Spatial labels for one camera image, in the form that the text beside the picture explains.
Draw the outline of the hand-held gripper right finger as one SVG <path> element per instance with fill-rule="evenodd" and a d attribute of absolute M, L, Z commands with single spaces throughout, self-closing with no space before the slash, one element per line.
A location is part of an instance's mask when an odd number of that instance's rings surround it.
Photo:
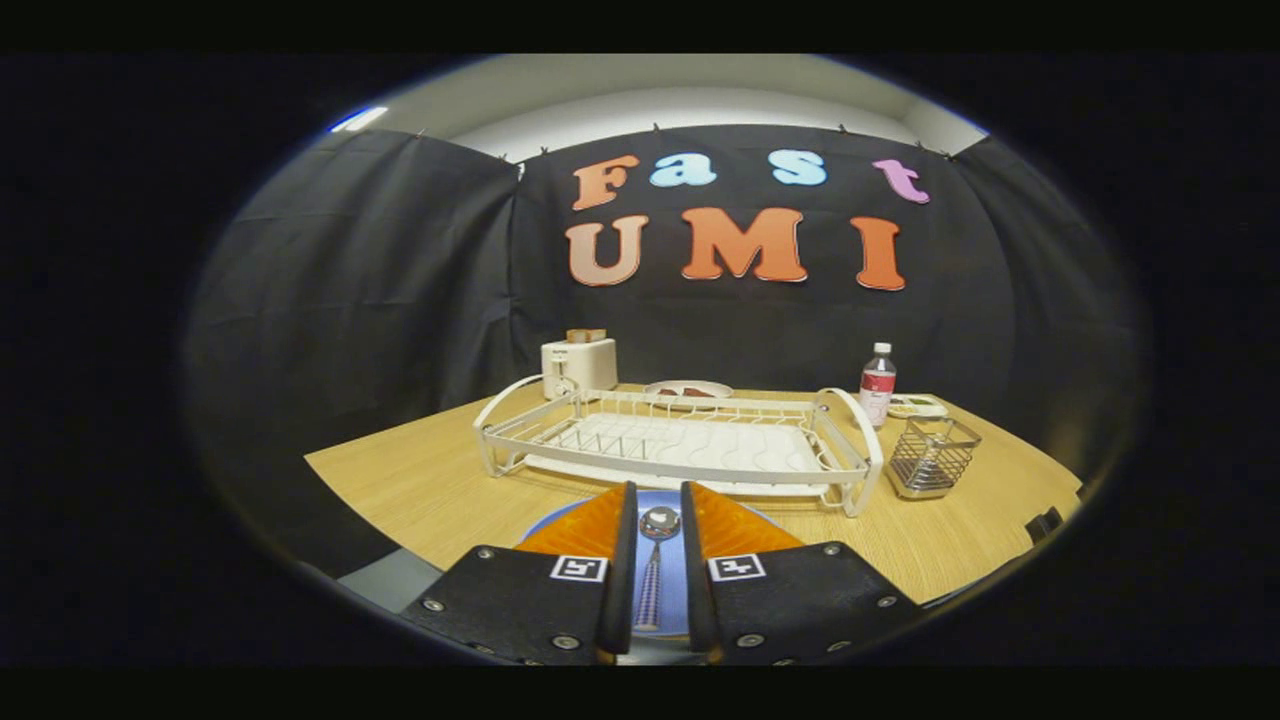
<path fill-rule="evenodd" d="M 681 514 L 689 639 L 710 664 L 832 664 L 923 620 L 918 602 L 842 542 L 806 544 L 690 480 Z"/>

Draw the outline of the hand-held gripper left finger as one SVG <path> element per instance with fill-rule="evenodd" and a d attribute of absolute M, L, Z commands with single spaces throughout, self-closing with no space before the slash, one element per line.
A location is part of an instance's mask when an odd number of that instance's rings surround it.
<path fill-rule="evenodd" d="M 637 489 L 625 483 L 584 507 L 604 512 L 603 551 L 475 546 L 401 620 L 495 664 L 616 664 L 632 642 Z"/>

